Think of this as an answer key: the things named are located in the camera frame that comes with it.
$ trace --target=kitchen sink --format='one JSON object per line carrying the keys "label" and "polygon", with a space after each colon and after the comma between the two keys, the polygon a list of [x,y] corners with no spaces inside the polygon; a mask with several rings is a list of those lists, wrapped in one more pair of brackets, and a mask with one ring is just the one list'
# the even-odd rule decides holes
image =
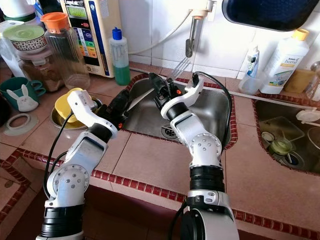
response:
{"label": "kitchen sink", "polygon": [[[185,85],[175,82],[183,92]],[[152,88],[149,79],[136,82],[130,90],[130,100],[133,100]],[[152,91],[129,111],[129,117],[123,128],[129,131],[147,134],[155,137],[170,139],[178,142],[178,138],[171,130],[170,122],[162,118],[158,110]],[[203,89],[196,103],[189,108],[202,121],[204,128],[216,135],[221,141],[225,131],[228,116],[228,99],[219,91]]]}
{"label": "kitchen sink", "polygon": [[[293,158],[291,162],[289,161],[288,157],[276,156],[275,159],[279,163],[287,165],[290,168],[320,174],[319,167],[316,167],[319,165],[320,158],[319,155],[316,155],[315,152],[310,150],[310,141],[307,135],[308,130],[314,128],[315,126],[302,124],[296,118],[297,113],[302,111],[302,109],[261,100],[258,100],[255,103],[255,107],[261,132],[263,131],[262,127],[264,127],[264,125],[268,123],[267,120],[272,120],[275,118],[286,118],[291,124],[294,125],[293,127],[297,127],[301,130],[301,137],[291,141],[294,151],[290,154],[291,158]],[[284,129],[283,126],[278,125],[276,127],[278,127],[279,132],[288,131],[288,129]]]}

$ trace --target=bunny mug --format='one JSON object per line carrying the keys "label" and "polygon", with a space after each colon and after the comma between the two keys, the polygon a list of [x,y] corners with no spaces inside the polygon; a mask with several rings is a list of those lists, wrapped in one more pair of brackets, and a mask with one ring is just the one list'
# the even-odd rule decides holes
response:
{"label": "bunny mug", "polygon": [[46,90],[38,80],[29,81],[25,77],[12,77],[0,85],[0,92],[19,112],[29,112],[39,105],[38,97]]}

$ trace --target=glass jar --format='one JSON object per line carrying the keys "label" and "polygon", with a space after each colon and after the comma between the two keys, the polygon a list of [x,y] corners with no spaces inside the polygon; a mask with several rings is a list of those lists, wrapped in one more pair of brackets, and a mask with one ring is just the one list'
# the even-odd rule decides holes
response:
{"label": "glass jar", "polygon": [[47,31],[44,34],[59,72],[68,89],[88,89],[90,77],[84,57],[78,46],[78,37],[75,30],[69,26],[68,14],[51,12],[43,15]]}
{"label": "glass jar", "polygon": [[20,58],[19,67],[29,80],[41,81],[48,92],[57,91],[65,85],[48,47],[36,54],[27,54],[22,51],[17,51],[17,54]]}

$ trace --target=second sink basin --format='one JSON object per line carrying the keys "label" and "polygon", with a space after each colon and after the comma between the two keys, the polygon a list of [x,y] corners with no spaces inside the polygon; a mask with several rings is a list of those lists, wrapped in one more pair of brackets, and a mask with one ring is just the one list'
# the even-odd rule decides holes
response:
{"label": "second sink basin", "polygon": [[[184,92],[185,86],[175,82]],[[130,100],[133,100],[152,88],[149,79],[136,82],[130,90]],[[175,133],[170,128],[170,122],[162,118],[157,108],[153,91],[129,111],[129,118],[123,128],[142,134],[177,141]],[[228,116],[228,99],[219,91],[203,89],[196,103],[189,108],[202,121],[204,128],[216,135],[221,141],[225,131]]]}

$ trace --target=green lid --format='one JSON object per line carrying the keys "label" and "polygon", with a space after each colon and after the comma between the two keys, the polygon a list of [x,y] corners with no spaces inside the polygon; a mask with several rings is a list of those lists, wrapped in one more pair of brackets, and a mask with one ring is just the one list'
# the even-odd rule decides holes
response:
{"label": "green lid", "polygon": [[3,31],[3,36],[15,42],[30,41],[40,38],[45,31],[36,25],[16,25]]}

